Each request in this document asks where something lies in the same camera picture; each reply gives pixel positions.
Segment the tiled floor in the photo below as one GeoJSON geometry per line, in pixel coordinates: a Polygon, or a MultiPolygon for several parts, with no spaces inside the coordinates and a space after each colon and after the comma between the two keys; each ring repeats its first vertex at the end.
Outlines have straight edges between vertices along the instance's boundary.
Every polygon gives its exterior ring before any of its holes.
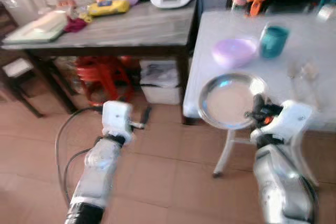
{"type": "MultiPolygon", "coordinates": [[[[74,99],[86,105],[83,97],[74,99]]],[[[54,141],[68,115],[49,93],[31,101],[45,118],[34,118],[18,102],[0,104],[0,220],[63,223],[67,209],[57,184],[54,141]]],[[[143,95],[137,94],[133,104],[138,119],[146,106],[143,95]]],[[[76,119],[62,138],[62,165],[65,157],[91,146],[100,131],[98,115],[76,119]]],[[[119,160],[104,223],[263,223],[251,172],[253,146],[236,145],[225,176],[213,179],[224,131],[203,123],[184,126],[178,106],[155,105],[147,129],[135,134],[119,160]]],[[[304,139],[304,152],[321,182],[320,223],[336,223],[336,136],[309,132],[304,139]]],[[[70,168],[72,187],[82,158],[70,168]]]]}

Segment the white cutting board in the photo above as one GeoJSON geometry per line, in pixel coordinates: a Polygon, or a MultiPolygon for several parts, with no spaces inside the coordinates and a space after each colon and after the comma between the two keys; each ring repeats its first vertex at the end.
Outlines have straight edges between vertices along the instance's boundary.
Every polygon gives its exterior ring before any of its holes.
{"type": "Polygon", "coordinates": [[[65,13],[53,11],[10,33],[4,44],[46,43],[57,39],[67,25],[65,13]]]}

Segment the wooden table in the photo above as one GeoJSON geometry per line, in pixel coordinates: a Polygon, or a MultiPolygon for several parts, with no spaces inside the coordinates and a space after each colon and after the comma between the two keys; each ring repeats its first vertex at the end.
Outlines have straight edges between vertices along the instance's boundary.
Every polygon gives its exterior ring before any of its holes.
{"type": "Polygon", "coordinates": [[[40,60],[49,56],[173,56],[181,83],[181,103],[188,80],[189,50],[194,47],[197,30],[197,0],[179,9],[158,9],[142,3],[122,15],[95,18],[83,30],[62,35],[44,44],[3,45],[7,50],[24,50],[38,76],[50,87],[68,113],[77,108],[43,67],[40,60]]]}

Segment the yellow package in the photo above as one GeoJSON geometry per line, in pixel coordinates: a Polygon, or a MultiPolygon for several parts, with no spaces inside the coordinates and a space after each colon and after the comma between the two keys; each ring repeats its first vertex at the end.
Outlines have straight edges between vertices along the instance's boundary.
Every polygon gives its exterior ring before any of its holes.
{"type": "Polygon", "coordinates": [[[87,13],[80,13],[78,16],[80,19],[83,19],[86,23],[92,22],[92,17],[88,15],[87,13]]]}
{"type": "Polygon", "coordinates": [[[102,2],[94,3],[89,7],[89,15],[103,16],[117,13],[126,13],[131,5],[128,0],[113,0],[110,5],[104,5],[102,2]]]}

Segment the red cloth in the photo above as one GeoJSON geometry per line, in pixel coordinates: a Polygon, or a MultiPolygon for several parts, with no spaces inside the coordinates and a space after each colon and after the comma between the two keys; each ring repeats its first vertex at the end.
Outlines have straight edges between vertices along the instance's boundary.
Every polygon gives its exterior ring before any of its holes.
{"type": "Polygon", "coordinates": [[[76,33],[78,31],[81,31],[84,27],[87,26],[88,23],[86,23],[84,20],[80,18],[69,18],[68,17],[68,24],[64,28],[64,31],[67,33],[76,33]]]}

